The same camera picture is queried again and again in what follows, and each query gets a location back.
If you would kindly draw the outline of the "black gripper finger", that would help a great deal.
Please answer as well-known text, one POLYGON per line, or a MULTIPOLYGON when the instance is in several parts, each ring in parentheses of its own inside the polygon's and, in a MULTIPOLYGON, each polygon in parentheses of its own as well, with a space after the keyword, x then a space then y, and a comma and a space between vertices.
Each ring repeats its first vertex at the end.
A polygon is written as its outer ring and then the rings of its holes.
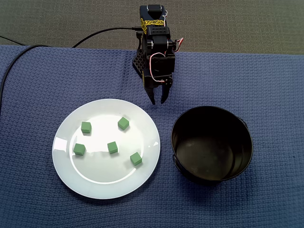
POLYGON ((148 97, 149 97, 151 103, 152 103, 153 105, 155 105, 154 88, 153 88, 153 87, 152 87, 152 88, 146 87, 146 88, 145 88, 145 91, 146 91, 146 93, 147 93, 147 95, 148 95, 148 97))
POLYGON ((172 83, 162 84, 162 95, 161 95, 162 104, 167 100, 171 86, 172 86, 172 83))

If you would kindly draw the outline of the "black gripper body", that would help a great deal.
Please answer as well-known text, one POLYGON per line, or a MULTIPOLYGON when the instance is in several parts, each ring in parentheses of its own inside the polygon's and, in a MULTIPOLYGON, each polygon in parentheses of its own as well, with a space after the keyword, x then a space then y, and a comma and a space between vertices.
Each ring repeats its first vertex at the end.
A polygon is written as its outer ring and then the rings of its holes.
POLYGON ((142 70, 144 87, 155 88, 164 83, 173 83, 172 73, 175 67, 175 57, 165 56, 157 52, 148 57, 142 70))

